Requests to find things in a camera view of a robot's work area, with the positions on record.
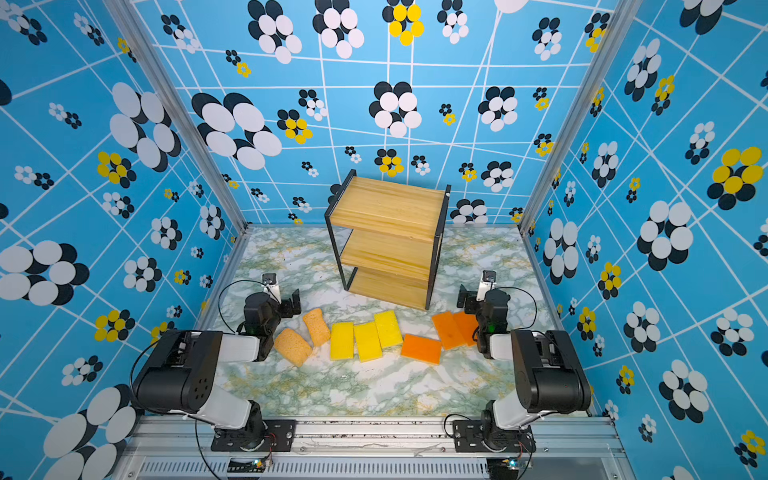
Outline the tan sponge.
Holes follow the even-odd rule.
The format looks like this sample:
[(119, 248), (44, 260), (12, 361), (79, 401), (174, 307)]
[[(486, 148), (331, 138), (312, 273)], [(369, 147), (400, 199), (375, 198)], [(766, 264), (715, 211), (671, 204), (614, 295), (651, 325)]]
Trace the tan sponge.
[(331, 331), (320, 308), (312, 309), (306, 313), (303, 316), (303, 321), (315, 347), (321, 347), (330, 341)]
[(308, 360), (313, 350), (312, 346), (291, 328), (285, 328), (277, 335), (274, 348), (297, 368)]

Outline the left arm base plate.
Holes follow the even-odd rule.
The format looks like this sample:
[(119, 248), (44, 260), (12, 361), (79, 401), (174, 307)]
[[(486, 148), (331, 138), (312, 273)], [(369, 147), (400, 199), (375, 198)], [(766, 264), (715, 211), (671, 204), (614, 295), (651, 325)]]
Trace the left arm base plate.
[(214, 452), (290, 452), (295, 438), (296, 420), (258, 420), (238, 430), (215, 429)]

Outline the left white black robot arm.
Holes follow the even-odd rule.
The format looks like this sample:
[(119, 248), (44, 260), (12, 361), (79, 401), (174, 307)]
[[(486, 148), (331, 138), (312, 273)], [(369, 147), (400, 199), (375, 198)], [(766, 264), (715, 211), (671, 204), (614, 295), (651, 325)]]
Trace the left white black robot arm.
[(266, 420), (261, 406), (215, 384), (219, 365), (265, 361), (283, 319), (301, 313), (300, 291), (276, 301), (270, 291), (249, 295), (234, 333), (171, 330), (161, 336), (131, 390), (140, 408), (186, 415), (213, 427), (215, 452), (288, 452), (294, 420)]

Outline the wooden three-tier shelf black frame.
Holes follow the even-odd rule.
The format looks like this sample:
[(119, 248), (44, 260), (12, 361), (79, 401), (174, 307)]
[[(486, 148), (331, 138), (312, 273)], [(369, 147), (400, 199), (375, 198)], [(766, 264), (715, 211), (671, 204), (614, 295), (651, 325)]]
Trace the wooden three-tier shelf black frame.
[(360, 177), (332, 187), (324, 214), (343, 288), (427, 311), (436, 282), (452, 188)]

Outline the aluminium front rail frame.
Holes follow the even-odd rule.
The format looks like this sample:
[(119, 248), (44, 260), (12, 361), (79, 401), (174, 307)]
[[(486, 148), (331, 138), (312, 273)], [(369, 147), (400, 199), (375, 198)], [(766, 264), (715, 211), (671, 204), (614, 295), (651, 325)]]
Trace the aluminium front rail frame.
[(632, 479), (613, 423), (554, 416), (524, 446), (488, 451), (456, 419), (303, 417), (280, 451), (216, 452), (212, 430), (179, 418), (142, 421), (116, 479)]

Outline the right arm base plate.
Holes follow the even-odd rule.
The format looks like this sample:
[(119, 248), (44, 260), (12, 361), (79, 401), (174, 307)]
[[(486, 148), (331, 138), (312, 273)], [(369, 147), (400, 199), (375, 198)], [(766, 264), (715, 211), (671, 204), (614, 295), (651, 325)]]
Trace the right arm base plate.
[(449, 433), (457, 453), (528, 454), (537, 447), (530, 428), (502, 430), (481, 420), (453, 420)]

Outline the tan sponge upper right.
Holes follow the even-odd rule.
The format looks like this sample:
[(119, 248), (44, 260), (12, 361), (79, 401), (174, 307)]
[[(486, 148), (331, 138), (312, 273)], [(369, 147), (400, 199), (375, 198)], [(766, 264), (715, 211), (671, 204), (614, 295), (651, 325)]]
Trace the tan sponge upper right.
[(320, 308), (312, 309), (306, 313), (303, 316), (303, 321), (315, 347), (321, 347), (330, 341), (331, 331)]

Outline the orange sponge front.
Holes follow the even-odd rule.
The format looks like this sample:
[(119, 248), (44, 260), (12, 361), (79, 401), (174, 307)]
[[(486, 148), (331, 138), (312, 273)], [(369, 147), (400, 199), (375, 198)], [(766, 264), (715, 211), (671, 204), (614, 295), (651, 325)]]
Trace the orange sponge front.
[(401, 348), (401, 356), (431, 365), (441, 362), (442, 344), (438, 340), (406, 334)]

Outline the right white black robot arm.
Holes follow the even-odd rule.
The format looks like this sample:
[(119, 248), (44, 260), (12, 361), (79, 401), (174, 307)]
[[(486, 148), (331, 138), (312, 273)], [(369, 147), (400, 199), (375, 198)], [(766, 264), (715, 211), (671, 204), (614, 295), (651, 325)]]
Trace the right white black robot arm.
[(457, 450), (533, 452), (533, 422), (586, 412), (591, 405), (589, 382), (565, 331), (508, 327), (510, 290), (491, 282), (477, 291), (459, 290), (457, 306), (478, 323), (471, 341), (483, 357), (511, 363), (515, 389), (489, 401), (479, 420), (454, 423)]

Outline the orange sponge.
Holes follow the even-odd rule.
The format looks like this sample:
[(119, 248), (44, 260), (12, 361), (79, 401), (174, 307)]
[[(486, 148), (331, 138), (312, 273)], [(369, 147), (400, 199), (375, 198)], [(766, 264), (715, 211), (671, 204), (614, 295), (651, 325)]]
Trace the orange sponge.
[(453, 314), (453, 319), (465, 344), (470, 347), (475, 346), (475, 330), (478, 328), (476, 316), (461, 311), (455, 312)]
[(441, 362), (442, 344), (438, 340), (406, 334), (401, 348), (401, 356), (431, 365)]
[(452, 312), (434, 315), (432, 322), (444, 350), (453, 350), (466, 344)]

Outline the tan sponge lower left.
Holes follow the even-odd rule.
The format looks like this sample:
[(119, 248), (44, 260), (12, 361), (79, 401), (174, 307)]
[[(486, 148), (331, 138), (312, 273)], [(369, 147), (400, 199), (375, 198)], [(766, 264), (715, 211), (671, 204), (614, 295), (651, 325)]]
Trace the tan sponge lower left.
[(285, 328), (277, 335), (274, 348), (297, 368), (308, 360), (313, 350), (312, 346), (291, 328)]

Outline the yellow sponge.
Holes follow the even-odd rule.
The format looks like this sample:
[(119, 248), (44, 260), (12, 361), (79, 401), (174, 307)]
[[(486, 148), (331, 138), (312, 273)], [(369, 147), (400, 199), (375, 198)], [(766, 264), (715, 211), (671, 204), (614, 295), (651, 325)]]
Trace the yellow sponge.
[(341, 361), (354, 358), (354, 324), (338, 322), (331, 327), (330, 360)]
[(354, 337), (361, 362), (368, 362), (382, 357), (382, 347), (379, 334), (374, 322), (354, 326)]
[(403, 336), (394, 311), (385, 311), (374, 315), (380, 345), (383, 349), (403, 343)]

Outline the orange sponge right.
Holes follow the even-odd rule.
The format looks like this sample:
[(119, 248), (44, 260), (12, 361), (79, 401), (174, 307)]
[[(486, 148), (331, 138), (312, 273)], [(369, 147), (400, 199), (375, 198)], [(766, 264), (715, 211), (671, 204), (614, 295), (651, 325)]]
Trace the orange sponge right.
[(461, 311), (455, 312), (453, 314), (453, 319), (465, 344), (470, 347), (475, 346), (475, 330), (478, 328), (476, 316)]

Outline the orange sponge middle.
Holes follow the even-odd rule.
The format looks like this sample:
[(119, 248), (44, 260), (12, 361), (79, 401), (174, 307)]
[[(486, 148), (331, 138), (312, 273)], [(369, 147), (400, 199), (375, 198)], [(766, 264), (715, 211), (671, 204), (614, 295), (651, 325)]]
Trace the orange sponge middle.
[(444, 350), (453, 350), (466, 344), (452, 312), (434, 315), (432, 322)]

